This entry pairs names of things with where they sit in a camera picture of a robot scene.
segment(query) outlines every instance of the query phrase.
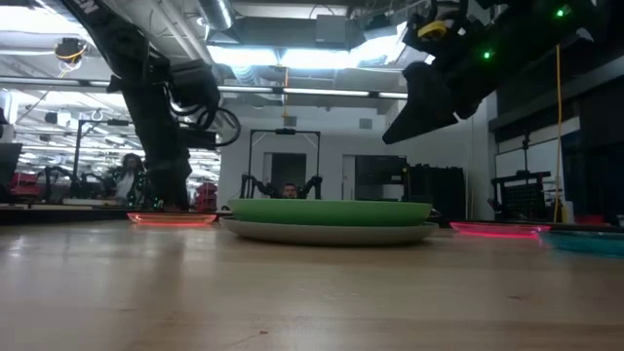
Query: woman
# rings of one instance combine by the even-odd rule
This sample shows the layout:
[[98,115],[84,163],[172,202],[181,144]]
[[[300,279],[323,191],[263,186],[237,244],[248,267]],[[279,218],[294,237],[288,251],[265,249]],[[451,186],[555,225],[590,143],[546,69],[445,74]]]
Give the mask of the woman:
[[135,206],[140,200],[145,183],[145,167],[138,155],[130,153],[124,156],[122,167],[109,171],[108,178],[115,183],[115,200],[120,205]]

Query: green light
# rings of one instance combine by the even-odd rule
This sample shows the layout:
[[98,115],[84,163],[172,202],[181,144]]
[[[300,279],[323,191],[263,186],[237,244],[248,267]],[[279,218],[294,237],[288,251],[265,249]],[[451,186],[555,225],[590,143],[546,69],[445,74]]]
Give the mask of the green light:
[[571,12],[572,12],[572,9],[570,8],[570,6],[565,5],[562,8],[560,8],[559,10],[557,10],[557,12],[555,13],[555,16],[558,19],[561,19],[561,18],[569,15],[569,13],[571,13]]

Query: black robotic arm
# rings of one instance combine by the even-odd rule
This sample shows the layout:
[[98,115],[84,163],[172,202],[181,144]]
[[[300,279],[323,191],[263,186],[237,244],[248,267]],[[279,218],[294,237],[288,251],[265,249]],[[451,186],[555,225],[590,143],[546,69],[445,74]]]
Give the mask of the black robotic arm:
[[[211,67],[201,60],[172,66],[140,28],[101,0],[60,2],[89,32],[113,71],[108,92],[121,91],[124,96],[158,195],[165,203],[187,210],[186,178],[191,173],[187,147],[215,145],[185,143],[190,129],[181,129],[175,115],[199,114],[196,127],[210,126],[220,99]],[[172,108],[171,100],[183,110]],[[192,132],[198,139],[198,131]]]

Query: black metal frame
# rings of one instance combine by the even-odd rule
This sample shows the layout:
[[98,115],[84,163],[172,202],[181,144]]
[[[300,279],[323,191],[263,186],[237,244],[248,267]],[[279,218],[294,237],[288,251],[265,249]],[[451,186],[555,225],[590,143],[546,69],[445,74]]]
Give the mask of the black metal frame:
[[[526,184],[528,184],[528,181],[530,179],[535,179],[537,183],[541,184],[542,179],[548,176],[551,176],[550,172],[537,172],[537,173],[530,174],[528,171],[525,171],[525,172],[519,173],[518,175],[503,176],[503,177],[492,179],[491,185],[494,187],[493,204],[495,206],[496,204],[500,204],[502,219],[509,219],[507,217],[509,215],[507,213],[507,204],[509,202],[509,199],[506,198],[505,192],[503,189],[505,187],[505,183],[524,180]],[[498,202],[498,190],[499,189],[500,189],[500,203]]]
[[305,195],[307,196],[307,192],[310,190],[310,188],[314,187],[315,199],[320,200],[321,199],[321,181],[322,181],[322,178],[319,175],[320,162],[321,162],[321,132],[297,131],[297,130],[288,129],[288,128],[276,129],[276,130],[257,130],[257,129],[250,130],[250,151],[249,151],[250,153],[249,153],[249,159],[248,159],[248,165],[247,165],[247,174],[243,175],[242,182],[241,182],[241,190],[240,190],[241,199],[246,198],[246,197],[252,198],[254,196],[254,191],[256,187],[258,187],[258,190],[260,190],[260,192],[262,192],[263,194],[267,194],[268,192],[269,194],[271,194],[271,197],[274,197],[274,195],[277,194],[276,189],[272,185],[267,184],[268,187],[265,187],[264,184],[262,184],[260,181],[255,179],[255,177],[252,175],[252,156],[254,155],[254,134],[256,133],[273,133],[276,136],[295,136],[297,134],[312,134],[317,137],[316,175],[314,175],[306,183],[305,189],[301,191],[303,191]]
[[127,127],[132,124],[132,122],[130,121],[123,121],[123,120],[108,120],[108,121],[79,120],[78,131],[76,132],[76,147],[74,150],[74,168],[72,171],[72,174],[75,179],[78,179],[78,159],[80,158],[80,143],[82,141],[82,138],[86,135],[86,134],[84,135],[82,134],[82,127],[87,123],[93,124],[94,127],[96,127],[97,125],[101,123],[106,123],[109,126],[122,126],[122,127]]

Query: ceiling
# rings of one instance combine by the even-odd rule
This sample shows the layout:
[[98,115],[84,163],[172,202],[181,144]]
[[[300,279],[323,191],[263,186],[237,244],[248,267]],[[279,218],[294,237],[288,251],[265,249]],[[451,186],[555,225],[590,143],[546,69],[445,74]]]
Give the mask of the ceiling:
[[[193,56],[198,56],[197,51],[189,53],[188,50],[188,44],[193,40],[196,45],[199,43],[200,48],[206,49],[203,55],[199,56],[206,60],[212,59],[211,52],[207,50],[206,44],[204,44],[206,30],[200,24],[201,21],[198,20],[201,16],[198,12],[197,2],[195,0],[165,0],[161,3],[161,1],[163,0],[106,0],[106,3],[122,17],[147,32],[152,45],[173,62],[187,61]],[[173,6],[172,9],[164,7],[166,1]],[[54,45],[61,38],[66,37],[79,38],[86,42],[92,42],[91,38],[86,34],[84,28],[64,9],[59,0],[33,0],[30,2],[45,4],[46,7],[36,10],[21,7],[3,7],[2,9],[0,75],[59,77],[64,74],[63,78],[109,79],[111,71],[97,48],[93,46],[90,47],[79,67],[62,73],[66,66],[60,64],[57,58],[51,55]],[[313,0],[273,0],[271,3],[258,0],[232,0],[232,6],[238,14],[238,19],[313,20],[317,15],[330,15],[330,11],[332,11],[336,15],[348,15],[353,21],[361,22],[366,16],[394,11],[395,15],[391,17],[392,25],[403,22],[410,11],[416,9],[416,5],[419,6],[420,3],[422,3],[421,0],[364,2],[327,0],[324,1],[323,5],[317,5]],[[174,18],[173,12],[183,20],[183,26],[190,30],[186,33],[192,33],[194,38],[185,35],[179,23],[172,24],[174,22],[171,20]],[[163,17],[163,13],[168,14],[169,19]],[[182,32],[182,39],[186,40],[186,43],[180,43],[179,35],[174,35],[176,30]],[[276,32],[274,35],[278,37],[283,33]],[[396,57],[390,62],[382,62],[381,64],[339,69],[285,69],[254,65],[253,71],[262,85],[284,86],[288,81],[288,86],[299,88],[404,92],[405,83],[402,82],[401,69],[414,60],[424,60],[425,55],[410,48],[404,48],[400,42],[400,37],[398,39],[396,45],[388,49],[389,51],[397,51]],[[219,63],[216,67],[216,74],[223,84],[242,85],[247,83],[241,81],[229,65]],[[125,103],[119,95],[83,93],[79,90],[77,92],[10,90],[9,93],[12,94],[13,101],[18,106],[18,116],[23,116],[28,112],[27,106],[37,103],[37,108],[28,112],[24,118],[19,120],[17,125],[18,141],[31,147],[27,149],[27,157],[22,157],[19,164],[20,168],[25,171],[36,171],[36,167],[41,167],[43,162],[50,161],[53,156],[56,157],[53,158],[57,164],[71,167],[73,164],[71,148],[75,145],[75,132],[79,118],[91,119],[94,114],[98,117],[98,113],[103,114],[104,120],[129,118]],[[226,104],[254,107],[276,106],[284,103],[280,97],[266,98],[232,94],[228,94],[224,100]],[[293,96],[288,98],[288,105],[325,108],[364,107],[376,108],[379,112],[384,112],[388,103],[373,98]],[[49,111],[60,111],[61,115],[69,116],[69,122],[62,126],[46,123],[44,116]],[[105,124],[99,124],[96,128],[92,127],[89,135],[82,140],[82,146],[88,151],[81,152],[81,171],[100,172],[107,165],[118,164],[123,153],[127,152],[125,150],[137,150],[140,153],[140,144],[137,143],[132,127],[109,127]],[[45,141],[42,141],[38,134],[49,134],[52,138],[45,138]],[[124,142],[122,145],[107,142],[105,140],[107,137],[120,137]],[[198,183],[201,178],[217,180],[219,168],[215,162],[219,158],[218,153],[215,152],[202,153],[196,150],[192,153],[192,162],[196,172],[191,181]]]

